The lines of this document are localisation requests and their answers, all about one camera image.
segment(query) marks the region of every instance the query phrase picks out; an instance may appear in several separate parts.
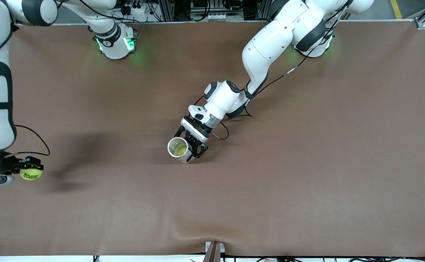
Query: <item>yellow tennis ball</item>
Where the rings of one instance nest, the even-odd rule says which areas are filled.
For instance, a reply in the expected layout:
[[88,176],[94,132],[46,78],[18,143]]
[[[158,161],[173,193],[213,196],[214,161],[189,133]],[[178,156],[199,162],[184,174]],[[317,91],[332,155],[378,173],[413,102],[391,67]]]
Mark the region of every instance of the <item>yellow tennis ball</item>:
[[43,174],[42,170],[38,170],[38,169],[35,169],[35,168],[20,169],[21,178],[28,180],[28,181],[39,179],[39,177],[42,174]]

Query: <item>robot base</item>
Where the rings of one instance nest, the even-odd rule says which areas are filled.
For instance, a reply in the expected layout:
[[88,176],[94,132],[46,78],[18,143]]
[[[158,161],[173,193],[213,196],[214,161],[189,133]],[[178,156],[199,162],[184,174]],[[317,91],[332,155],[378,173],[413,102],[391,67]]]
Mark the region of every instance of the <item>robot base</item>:
[[125,25],[118,24],[122,30],[120,38],[114,43],[112,47],[104,46],[99,40],[99,50],[105,54],[108,58],[118,60],[126,57],[129,53],[135,53],[136,42],[138,39],[138,31]]
[[324,53],[327,49],[329,49],[331,40],[332,40],[332,36],[329,38],[329,40],[327,40],[327,41],[326,41],[326,43],[319,44],[318,46],[316,46],[316,47],[314,48],[314,50],[313,50],[313,49],[310,49],[310,50],[308,50],[308,51],[306,51],[306,52],[303,52],[303,51],[300,51],[300,50],[298,50],[298,49],[297,49],[297,51],[298,51],[299,53],[301,53],[302,55],[307,56],[307,57],[310,57],[310,58],[319,57],[319,56],[321,56],[321,55],[322,55],[322,54],[323,54],[323,53]]

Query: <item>black cable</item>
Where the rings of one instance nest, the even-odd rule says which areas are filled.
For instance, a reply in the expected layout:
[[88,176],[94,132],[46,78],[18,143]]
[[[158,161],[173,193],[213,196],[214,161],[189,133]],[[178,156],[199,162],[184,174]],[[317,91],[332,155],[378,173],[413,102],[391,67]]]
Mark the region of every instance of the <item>black cable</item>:
[[246,18],[246,17],[253,17],[253,16],[256,17],[256,14],[254,14],[254,15],[243,15],[242,17]]
[[107,17],[107,18],[112,18],[114,20],[120,20],[120,21],[128,21],[128,22],[136,22],[136,23],[141,23],[140,21],[136,20],[136,19],[126,19],[126,18],[120,18],[120,17],[114,17],[114,16],[110,16],[110,15],[104,15],[96,10],[94,10],[93,8],[91,8],[89,5],[87,5],[83,0],[79,0],[83,5],[85,5],[86,7],[88,7],[89,10],[92,10],[93,12],[95,12],[98,15],[101,15],[103,17]]
[[162,22],[162,19],[158,16],[158,14],[156,13],[156,10],[154,9],[154,5],[151,2],[151,0],[147,0],[146,4],[148,5],[148,8],[153,12],[153,16],[154,18],[156,18],[156,20],[158,20],[159,22]]
[[25,129],[32,131],[38,137],[38,139],[40,139],[42,141],[44,146],[46,146],[46,149],[48,150],[48,152],[47,153],[39,153],[39,152],[33,152],[33,151],[20,151],[20,152],[17,152],[17,153],[7,155],[7,157],[16,156],[16,155],[19,155],[19,154],[36,154],[36,155],[41,155],[41,156],[49,156],[51,154],[51,149],[49,149],[48,144],[46,144],[46,141],[44,141],[44,139],[36,131],[29,128],[28,126],[21,126],[19,124],[16,124],[15,126],[25,128]]
[[9,32],[9,34],[8,34],[7,38],[4,40],[4,42],[3,42],[3,43],[1,43],[1,45],[0,45],[0,50],[1,50],[1,48],[3,48],[3,47],[7,44],[7,42],[10,40],[10,37],[12,37],[13,27],[14,27],[14,25],[13,25],[13,18],[12,18],[12,14],[11,14],[11,13],[9,13],[9,15],[10,15],[10,20],[11,20],[11,23],[10,23],[10,32]]
[[244,115],[244,116],[250,116],[250,117],[253,117],[250,113],[248,113],[248,109],[246,109],[246,107],[245,107],[245,112],[246,112],[246,115]]
[[289,256],[284,256],[284,260],[291,261],[291,262],[302,262],[296,259],[295,257],[289,257]]
[[202,95],[200,98],[198,98],[198,100],[196,100],[196,102],[193,104],[193,106],[196,106],[196,104],[199,102],[199,100],[203,99],[204,95]]
[[187,8],[186,8],[186,5],[185,5],[185,3],[186,2],[188,2],[188,0],[184,0],[183,1],[183,5],[182,5],[182,10],[183,10],[183,13],[184,13],[184,16],[189,20],[189,21],[193,21],[193,22],[199,22],[199,21],[202,21],[202,20],[204,20],[206,17],[208,17],[208,15],[209,15],[209,13],[211,12],[211,2],[209,2],[209,0],[204,0],[204,1],[206,1],[206,5],[204,6],[204,14],[203,14],[203,16],[199,19],[199,20],[194,20],[194,19],[192,19],[187,13],[186,13],[186,10],[187,10]]
[[270,85],[272,85],[273,83],[276,83],[277,81],[279,81],[281,78],[283,78],[284,77],[284,75],[282,75],[282,76],[279,76],[277,79],[275,79],[274,81],[272,81],[271,83],[269,83],[269,84],[267,84],[263,89],[261,89],[260,91],[258,91],[257,93],[256,93],[256,96],[257,95],[259,95],[262,91],[264,91],[266,88],[268,88]]
[[362,258],[352,258],[349,260],[349,262],[354,262],[354,261],[360,261],[360,262],[382,262],[382,258],[371,258],[371,257],[367,257],[366,259],[362,259]]
[[219,140],[226,140],[226,139],[228,139],[229,138],[229,135],[230,135],[230,132],[229,132],[229,128],[227,128],[226,127],[226,125],[221,121],[221,124],[222,124],[222,126],[226,129],[226,131],[227,131],[227,135],[226,135],[226,137],[225,138],[220,138],[219,136],[216,136],[214,133],[211,133],[214,137],[216,137],[216,139],[219,139]]
[[329,22],[332,18],[334,18],[340,11],[342,11],[344,8],[346,8],[347,7],[347,3],[345,3],[345,5],[341,9],[337,10],[337,12],[335,12],[335,14],[333,14],[331,17],[327,18],[326,19],[326,23]]
[[143,32],[143,28],[144,28],[144,24],[146,23],[144,22],[143,24],[141,24],[141,29],[140,29],[140,33],[138,35],[136,35],[136,40],[140,39],[141,37],[141,33]]
[[251,118],[253,117],[252,115],[250,115],[250,113],[248,113],[246,108],[245,108],[245,111],[246,111],[246,115],[233,116],[233,117],[229,118],[229,120],[236,119],[236,118],[242,118],[243,116],[249,116]]
[[241,4],[239,7],[231,7],[231,6],[226,5],[226,0],[222,0],[222,5],[225,8],[227,8],[228,10],[231,10],[231,11],[239,11],[239,10],[243,9],[243,4]]

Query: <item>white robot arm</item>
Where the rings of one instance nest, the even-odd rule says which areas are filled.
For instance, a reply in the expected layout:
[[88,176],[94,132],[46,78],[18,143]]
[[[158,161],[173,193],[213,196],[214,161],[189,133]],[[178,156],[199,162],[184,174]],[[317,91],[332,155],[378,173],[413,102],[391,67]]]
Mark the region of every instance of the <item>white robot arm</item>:
[[[243,65],[250,81],[243,91],[230,81],[211,83],[204,92],[206,105],[189,106],[191,117],[169,141],[171,156],[183,163],[199,158],[208,149],[204,144],[224,116],[240,116],[267,79],[271,64],[293,44],[304,55],[319,56],[329,48],[332,32],[345,11],[362,13],[373,0],[274,0],[269,8],[271,22],[245,46]],[[215,113],[211,108],[221,108]]]
[[[108,13],[108,9],[114,7],[116,0],[89,2],[88,5],[83,0],[68,0],[63,5],[88,22],[96,35],[101,51],[108,58],[120,59],[134,52],[134,30],[122,23],[116,23],[109,15],[95,13]],[[57,12],[55,0],[0,0],[0,185],[13,181],[10,174],[20,171],[24,166],[31,166],[34,169],[43,167],[39,164],[39,159],[30,156],[26,159],[17,159],[4,151],[13,144],[17,133],[12,119],[10,37],[18,29],[15,23],[49,26],[56,21]]]

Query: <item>brown paper sheet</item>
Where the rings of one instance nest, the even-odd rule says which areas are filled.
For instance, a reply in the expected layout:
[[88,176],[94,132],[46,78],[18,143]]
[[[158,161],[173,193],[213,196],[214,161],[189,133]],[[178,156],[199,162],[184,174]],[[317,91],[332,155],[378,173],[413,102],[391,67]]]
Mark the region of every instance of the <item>brown paper sheet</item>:
[[[52,155],[0,188],[0,255],[425,256],[425,31],[344,22],[226,121],[199,161],[166,144],[209,82],[243,87],[263,23],[146,25],[111,61],[85,26],[13,35],[15,122]],[[286,51],[269,80],[302,57]],[[225,132],[219,127],[217,133]],[[19,129],[10,151],[44,150]]]

